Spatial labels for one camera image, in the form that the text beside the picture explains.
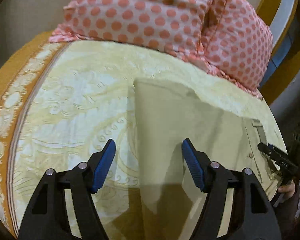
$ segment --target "blue gripper pad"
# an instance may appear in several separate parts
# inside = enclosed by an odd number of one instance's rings
[[[188,139],[185,139],[182,142],[181,150],[182,155],[186,160],[186,163],[189,167],[192,179],[194,184],[201,190],[204,190],[204,172],[201,168],[197,157],[194,154],[194,150],[188,143]]]
[[[115,156],[115,142],[111,140],[110,144],[106,148],[105,152],[103,153],[98,166],[94,170],[93,176],[93,185],[92,191],[97,192],[98,189],[102,188],[112,161]]]

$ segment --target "polka dot pillow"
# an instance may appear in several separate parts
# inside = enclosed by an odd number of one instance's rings
[[[269,27],[246,0],[213,0],[209,28],[202,33],[208,72],[226,78],[252,95],[270,59],[273,37]]]
[[[185,61],[197,55],[202,21],[213,0],[72,0],[52,42],[127,42]]]

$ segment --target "blue object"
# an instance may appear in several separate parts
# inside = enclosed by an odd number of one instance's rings
[[[105,149],[98,166],[94,170],[93,174],[93,185],[92,185],[92,191],[97,192],[98,189],[102,188],[106,176],[108,174],[108,171],[110,169],[110,166],[112,164],[112,161],[115,156],[115,142],[111,140],[108,147]]]
[[[289,38],[289,35],[287,34],[283,41],[280,44],[279,49],[277,52],[272,56],[272,61],[275,64],[275,66],[278,68],[280,64],[282,63],[285,56],[288,54],[290,48],[291,48],[291,41]]]
[[[268,63],[268,66],[267,66],[266,73],[265,73],[263,79],[262,79],[261,82],[260,82],[260,87],[262,87],[262,86],[267,82],[267,80],[271,77],[271,75],[272,75],[276,70],[277,70],[276,65],[273,63],[272,60],[270,60],[269,63]]]
[[[197,157],[195,156],[192,147],[189,145],[187,139],[182,142],[182,155],[189,167],[194,184],[201,190],[204,190],[204,172],[201,168]]]

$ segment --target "finger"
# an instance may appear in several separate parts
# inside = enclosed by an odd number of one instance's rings
[[[278,188],[278,192],[279,193],[288,193],[288,192],[293,192],[294,193],[294,191],[295,191],[295,184],[294,184],[294,182],[292,181],[291,182],[291,184],[289,184],[289,185],[283,185],[283,186],[280,186],[279,188]]]

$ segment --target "bed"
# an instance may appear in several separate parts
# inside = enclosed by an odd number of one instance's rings
[[[225,79],[155,50],[112,41],[49,43],[50,35],[36,36],[0,69],[0,220],[13,236],[48,168],[71,169],[112,138],[115,165],[93,200],[110,239],[145,238],[133,92],[137,78],[181,83],[211,106],[258,119],[268,143],[285,150],[266,102]],[[69,192],[66,198],[71,203]],[[80,236],[71,205],[67,208],[72,233]]]

